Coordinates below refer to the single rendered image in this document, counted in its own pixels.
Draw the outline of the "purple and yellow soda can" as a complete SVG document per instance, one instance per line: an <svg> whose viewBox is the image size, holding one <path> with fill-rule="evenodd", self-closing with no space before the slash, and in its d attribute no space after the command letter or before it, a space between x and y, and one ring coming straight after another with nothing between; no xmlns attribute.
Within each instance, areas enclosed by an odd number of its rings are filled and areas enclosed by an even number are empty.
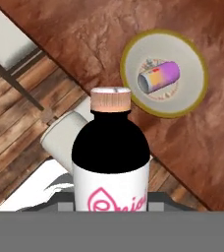
<svg viewBox="0 0 224 252"><path fill-rule="evenodd" d="M180 78L180 68L174 61L166 61L139 73L138 84L147 95L176 83Z"/></svg>

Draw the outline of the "black soda bottle white label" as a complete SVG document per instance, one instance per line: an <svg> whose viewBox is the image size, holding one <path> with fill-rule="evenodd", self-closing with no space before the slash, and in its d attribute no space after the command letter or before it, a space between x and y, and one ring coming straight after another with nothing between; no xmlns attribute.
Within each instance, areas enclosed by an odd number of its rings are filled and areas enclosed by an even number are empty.
<svg viewBox="0 0 224 252"><path fill-rule="evenodd" d="M94 88L94 119L72 148L75 207L78 212L144 212L150 151L141 129L128 119L128 88Z"/></svg>

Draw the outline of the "white stool dark legs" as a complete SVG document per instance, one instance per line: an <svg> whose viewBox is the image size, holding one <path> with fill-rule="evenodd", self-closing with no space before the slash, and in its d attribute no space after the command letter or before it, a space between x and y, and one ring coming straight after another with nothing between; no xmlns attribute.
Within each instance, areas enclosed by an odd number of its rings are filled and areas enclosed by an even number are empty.
<svg viewBox="0 0 224 252"><path fill-rule="evenodd" d="M44 107L18 78L44 56L44 52L0 11L0 77L40 111Z"/></svg>

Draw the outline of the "white bowl yellow rim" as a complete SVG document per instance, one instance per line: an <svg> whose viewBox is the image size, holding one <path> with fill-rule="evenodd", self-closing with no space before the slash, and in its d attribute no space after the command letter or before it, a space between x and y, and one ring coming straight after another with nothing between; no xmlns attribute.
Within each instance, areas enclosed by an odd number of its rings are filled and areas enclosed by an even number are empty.
<svg viewBox="0 0 224 252"><path fill-rule="evenodd" d="M178 64L179 80L145 94L138 84L139 73L166 61ZM131 90L134 103L162 118L176 118L194 110L207 90L202 56L188 39L174 31L149 30L132 38L123 50L120 75L123 85Z"/></svg>

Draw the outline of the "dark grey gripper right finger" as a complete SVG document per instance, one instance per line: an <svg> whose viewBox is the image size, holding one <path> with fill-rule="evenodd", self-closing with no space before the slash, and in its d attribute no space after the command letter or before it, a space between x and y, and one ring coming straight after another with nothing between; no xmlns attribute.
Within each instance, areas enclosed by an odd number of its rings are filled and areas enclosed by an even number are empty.
<svg viewBox="0 0 224 252"><path fill-rule="evenodd" d="M147 210L149 212L192 211L193 208L173 201L164 192L149 192L147 194Z"/></svg>

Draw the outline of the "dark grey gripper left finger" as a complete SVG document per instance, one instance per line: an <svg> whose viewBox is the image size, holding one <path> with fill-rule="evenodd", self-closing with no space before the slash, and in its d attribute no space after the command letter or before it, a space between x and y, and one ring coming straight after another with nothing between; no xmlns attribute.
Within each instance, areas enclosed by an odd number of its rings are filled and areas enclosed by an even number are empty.
<svg viewBox="0 0 224 252"><path fill-rule="evenodd" d="M73 192L55 193L47 202L22 209L22 212L72 212L75 209Z"/></svg>

